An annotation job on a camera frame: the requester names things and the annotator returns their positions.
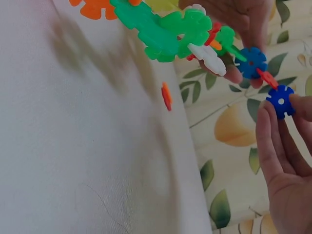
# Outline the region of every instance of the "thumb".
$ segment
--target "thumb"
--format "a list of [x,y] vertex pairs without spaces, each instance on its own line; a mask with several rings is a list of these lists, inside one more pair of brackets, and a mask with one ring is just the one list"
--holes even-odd
[[297,94],[291,94],[289,101],[298,116],[312,122],[312,96],[300,97]]

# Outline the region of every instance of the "orange plastic disc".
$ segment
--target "orange plastic disc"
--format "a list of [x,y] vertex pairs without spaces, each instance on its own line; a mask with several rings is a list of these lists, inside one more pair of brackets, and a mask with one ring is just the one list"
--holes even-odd
[[132,6],[138,6],[138,5],[140,5],[141,2],[142,2],[142,0],[129,0],[129,3]]
[[102,9],[105,9],[107,20],[115,20],[117,16],[114,13],[114,7],[109,0],[69,0],[72,6],[78,6],[82,1],[85,5],[81,8],[80,13],[92,20],[99,20],[102,17]]

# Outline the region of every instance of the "printed leaf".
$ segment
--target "printed leaf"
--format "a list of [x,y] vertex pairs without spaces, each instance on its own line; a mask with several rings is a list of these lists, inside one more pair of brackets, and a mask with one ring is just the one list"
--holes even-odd
[[215,176],[212,160],[208,160],[200,170],[200,177],[203,183],[204,191],[206,191]]
[[189,93],[190,93],[190,89],[189,88],[187,88],[187,89],[185,89],[185,90],[183,90],[181,92],[183,102],[186,102],[186,100],[187,100],[187,98],[189,96]]
[[231,210],[225,190],[222,190],[215,196],[211,203],[209,214],[217,229],[224,228],[229,224]]
[[216,82],[216,76],[207,72],[206,78],[205,78],[207,90],[210,90],[214,86],[215,82]]
[[232,91],[232,92],[242,92],[240,89],[237,89],[235,86],[233,86],[233,85],[229,85],[229,87],[230,87],[230,90]]
[[281,44],[287,42],[289,40],[289,32],[288,30],[282,32],[277,38],[277,44]]
[[[288,86],[289,84],[291,84],[295,79],[297,79],[297,77],[290,77],[290,78],[285,78],[285,79],[281,79],[278,80],[277,83],[278,84],[284,84],[286,86]],[[268,93],[270,90],[272,89],[272,87],[270,85],[265,85],[263,86],[260,90],[259,90],[259,94],[266,94]]]
[[203,69],[196,69],[196,70],[193,70],[191,72],[189,72],[188,74],[186,74],[183,79],[190,79],[190,78],[194,78],[194,77],[197,77],[201,74],[204,74],[206,73],[206,71],[204,71]]
[[289,19],[291,16],[290,10],[288,6],[283,1],[276,1],[276,7],[278,10],[278,13],[281,17],[281,26]]
[[306,96],[312,96],[312,75],[310,75],[306,82]]
[[268,72],[270,72],[273,77],[276,77],[279,73],[279,69],[281,68],[282,62],[284,61],[286,55],[287,53],[280,54],[271,59],[268,63]]
[[253,173],[256,175],[260,169],[259,155],[257,148],[250,148],[249,151],[249,165]]
[[196,81],[194,85],[194,91],[193,91],[193,103],[197,102],[199,95],[200,95],[201,86],[199,81]]
[[185,88],[186,86],[189,86],[191,84],[196,83],[196,81],[186,81],[180,84],[180,90],[182,90],[183,88]]
[[248,112],[249,112],[251,118],[253,118],[255,123],[257,123],[257,112],[258,112],[260,103],[261,103],[260,101],[255,100],[255,99],[251,99],[251,98],[249,98],[247,100]]
[[239,84],[242,89],[248,89],[250,86],[250,82],[248,79],[244,78],[243,81]]
[[254,227],[253,219],[241,222],[238,225],[239,234],[252,234],[253,227]]

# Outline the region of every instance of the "red connector piece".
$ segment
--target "red connector piece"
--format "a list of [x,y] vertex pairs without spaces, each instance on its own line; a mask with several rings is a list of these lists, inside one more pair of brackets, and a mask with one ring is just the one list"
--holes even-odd
[[265,82],[272,86],[272,88],[277,89],[278,83],[269,72],[263,72],[259,68],[257,68],[257,72]]
[[209,31],[209,38],[205,42],[206,46],[210,45],[211,42],[213,42],[213,40],[215,39],[217,33],[220,32],[221,27],[222,27],[222,24],[219,23],[219,22],[216,22],[216,23],[213,24],[212,30]]
[[[205,42],[205,46],[208,46],[208,45],[210,45],[213,42],[213,40],[215,39],[217,33],[220,32],[221,27],[222,27],[222,24],[219,23],[219,22],[216,22],[216,23],[213,24],[212,30],[208,31],[209,32],[209,38]],[[196,56],[191,54],[191,55],[187,56],[186,59],[188,61],[192,61],[193,59],[196,59]]]
[[170,95],[169,88],[165,82],[162,83],[161,94],[164,99],[165,105],[168,111],[171,111],[172,98]]

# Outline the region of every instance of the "patterned fabric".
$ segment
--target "patterned fabric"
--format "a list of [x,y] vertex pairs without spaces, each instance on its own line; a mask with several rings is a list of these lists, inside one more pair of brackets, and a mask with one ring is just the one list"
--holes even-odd
[[[276,0],[268,33],[268,66],[279,84],[312,95],[312,1]],[[242,48],[239,37],[235,45]],[[207,208],[216,233],[276,233],[259,166],[255,122],[270,87],[231,84],[204,72],[198,62],[177,59],[181,95],[193,135]],[[312,162],[290,117],[289,129]]]

